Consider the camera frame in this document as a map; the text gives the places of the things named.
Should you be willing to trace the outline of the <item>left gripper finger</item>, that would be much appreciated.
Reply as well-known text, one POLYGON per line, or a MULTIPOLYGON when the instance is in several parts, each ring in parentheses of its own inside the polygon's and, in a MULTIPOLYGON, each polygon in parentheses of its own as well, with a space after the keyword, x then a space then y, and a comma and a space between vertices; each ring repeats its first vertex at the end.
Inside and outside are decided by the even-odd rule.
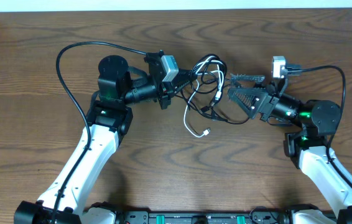
POLYGON ((174 81, 171 83, 172 84, 172 93, 177 94, 180 91, 182 91, 186 86, 191 85, 192 81, 191 80, 179 80, 179 81, 174 81))
POLYGON ((190 82, 197 79, 197 75, 191 70, 180 69, 178 74, 176 74, 174 81, 175 82, 190 82))

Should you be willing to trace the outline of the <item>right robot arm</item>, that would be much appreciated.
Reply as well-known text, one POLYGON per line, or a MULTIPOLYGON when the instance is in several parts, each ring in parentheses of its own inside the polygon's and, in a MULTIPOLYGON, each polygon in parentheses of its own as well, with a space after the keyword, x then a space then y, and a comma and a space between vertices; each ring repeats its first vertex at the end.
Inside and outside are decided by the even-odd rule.
POLYGON ((307 71, 298 65, 283 65, 273 71, 266 85, 263 76, 232 75, 228 96, 250 119, 259 114, 263 121, 274 118, 280 125, 299 128, 285 134, 284 153, 315 184, 334 213, 330 218, 314 205, 294 205, 275 217, 275 223, 352 223, 352 175, 331 147, 346 96, 340 104, 329 100, 303 103, 286 94, 289 78, 307 71))

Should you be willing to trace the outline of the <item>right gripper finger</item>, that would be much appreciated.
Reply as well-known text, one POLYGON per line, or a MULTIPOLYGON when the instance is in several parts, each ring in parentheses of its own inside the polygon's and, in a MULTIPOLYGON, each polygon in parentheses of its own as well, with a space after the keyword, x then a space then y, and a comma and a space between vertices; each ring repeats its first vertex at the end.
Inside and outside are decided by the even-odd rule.
POLYGON ((261 119, 269 118, 269 93, 264 88, 230 88, 227 93, 229 99, 235 102, 250 119, 258 113, 261 119))
POLYGON ((246 75, 246 74, 231 74, 230 82, 236 83, 238 81, 262 83, 265 80, 264 75, 246 75))

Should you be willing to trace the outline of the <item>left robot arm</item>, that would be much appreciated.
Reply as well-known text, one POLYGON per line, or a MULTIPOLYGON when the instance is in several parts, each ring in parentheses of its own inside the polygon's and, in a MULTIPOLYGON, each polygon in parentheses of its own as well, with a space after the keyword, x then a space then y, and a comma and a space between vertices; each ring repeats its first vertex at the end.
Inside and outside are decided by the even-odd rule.
POLYGON ((98 65, 98 91, 83 114, 80 141, 61 173, 36 202, 20 203, 14 223, 119 223, 115 211, 101 205, 85 209, 86 200, 108 159, 117 151, 133 119, 132 104, 158 101, 162 109, 191 81, 197 70, 181 69, 171 55, 146 53, 145 72, 119 55, 98 65))

